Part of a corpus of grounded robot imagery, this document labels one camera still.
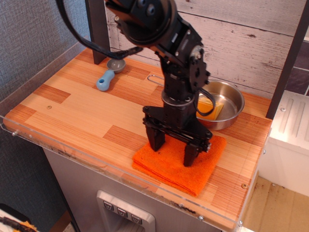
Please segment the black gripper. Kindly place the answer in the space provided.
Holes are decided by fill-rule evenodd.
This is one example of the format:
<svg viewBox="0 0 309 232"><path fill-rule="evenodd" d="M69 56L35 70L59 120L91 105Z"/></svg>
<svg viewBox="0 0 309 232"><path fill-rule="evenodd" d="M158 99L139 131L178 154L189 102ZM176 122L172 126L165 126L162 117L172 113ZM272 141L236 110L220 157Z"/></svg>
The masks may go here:
<svg viewBox="0 0 309 232"><path fill-rule="evenodd" d="M201 151L210 150L212 133L199 122L193 105L145 106L143 112L143 124L153 151L158 151L165 143L166 134L187 143L183 162L185 167L190 167Z"/></svg>

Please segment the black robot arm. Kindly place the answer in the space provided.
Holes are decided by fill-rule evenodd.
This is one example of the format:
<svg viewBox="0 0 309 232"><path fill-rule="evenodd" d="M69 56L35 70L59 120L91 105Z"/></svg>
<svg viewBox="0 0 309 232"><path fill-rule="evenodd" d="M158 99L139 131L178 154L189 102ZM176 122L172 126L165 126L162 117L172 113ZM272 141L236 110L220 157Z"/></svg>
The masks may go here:
<svg viewBox="0 0 309 232"><path fill-rule="evenodd" d="M160 58L164 75L163 107L145 106L144 125L151 148L158 151L166 135L186 143L184 166L189 167L210 146L211 132L197 119L200 93L209 72L199 34L178 14L172 0L108 0L121 33Z"/></svg>

